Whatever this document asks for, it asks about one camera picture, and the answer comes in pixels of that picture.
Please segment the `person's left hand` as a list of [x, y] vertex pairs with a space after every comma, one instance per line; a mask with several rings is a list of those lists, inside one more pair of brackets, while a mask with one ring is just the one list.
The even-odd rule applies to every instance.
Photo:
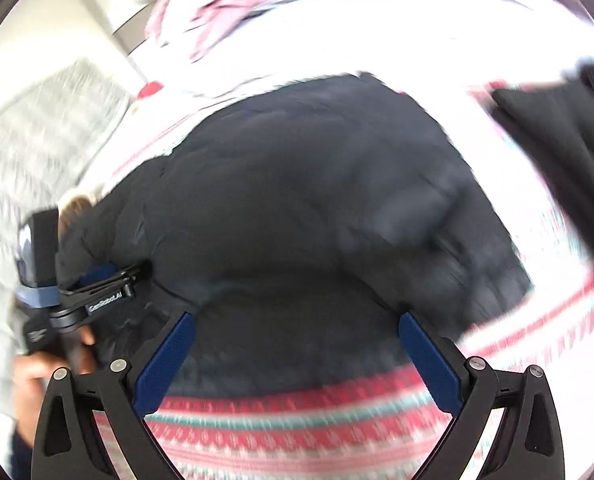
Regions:
[[[96, 361], [91, 352], [95, 337], [90, 326], [78, 330], [81, 347], [76, 370], [90, 374], [96, 370]], [[45, 396], [45, 383], [61, 367], [72, 368], [65, 360], [46, 352], [31, 356], [16, 356], [12, 363], [12, 400], [16, 420], [16, 433], [25, 444], [33, 448], [36, 427]]]

